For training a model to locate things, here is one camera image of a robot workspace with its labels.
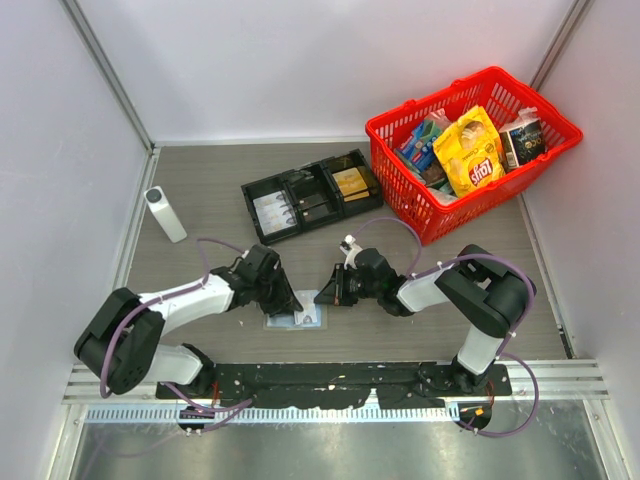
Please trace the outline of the white VIP card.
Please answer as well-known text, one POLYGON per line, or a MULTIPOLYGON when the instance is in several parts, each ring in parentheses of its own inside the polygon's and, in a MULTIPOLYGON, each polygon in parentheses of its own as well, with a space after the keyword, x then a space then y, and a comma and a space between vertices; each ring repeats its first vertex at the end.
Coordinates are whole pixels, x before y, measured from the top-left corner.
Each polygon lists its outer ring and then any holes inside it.
POLYGON ((319 328, 321 325, 322 309, 317 305, 311 305, 294 314, 294 326, 296 328, 319 328))

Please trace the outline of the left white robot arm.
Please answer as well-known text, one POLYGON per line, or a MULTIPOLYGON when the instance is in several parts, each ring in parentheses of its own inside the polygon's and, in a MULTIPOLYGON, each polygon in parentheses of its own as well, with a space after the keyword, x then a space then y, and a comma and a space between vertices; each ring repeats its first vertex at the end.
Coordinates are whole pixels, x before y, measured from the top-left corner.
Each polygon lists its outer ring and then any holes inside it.
POLYGON ((168 333, 201 318, 256 304, 267 316, 295 315, 303 306, 274 250, 257 244, 229 266, 208 268, 190 283, 155 293, 114 290, 74 346, 99 380, 101 397, 123 395, 143 382, 169 396, 202 398, 216 380, 213 361, 190 344, 167 346, 168 333))

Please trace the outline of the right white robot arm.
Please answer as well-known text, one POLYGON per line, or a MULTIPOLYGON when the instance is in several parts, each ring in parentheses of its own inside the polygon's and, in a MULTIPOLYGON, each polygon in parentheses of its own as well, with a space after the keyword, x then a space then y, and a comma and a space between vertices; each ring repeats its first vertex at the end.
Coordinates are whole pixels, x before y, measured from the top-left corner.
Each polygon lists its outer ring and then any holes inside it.
POLYGON ((451 364, 453 386, 465 395, 486 385, 489 367, 516 333, 537 293, 519 268, 475 244, 431 270, 411 275, 398 274, 375 248, 342 244, 341 250, 345 261, 334 265, 314 302, 351 307, 361 299, 374 299, 395 317, 452 304, 470 322, 451 364))

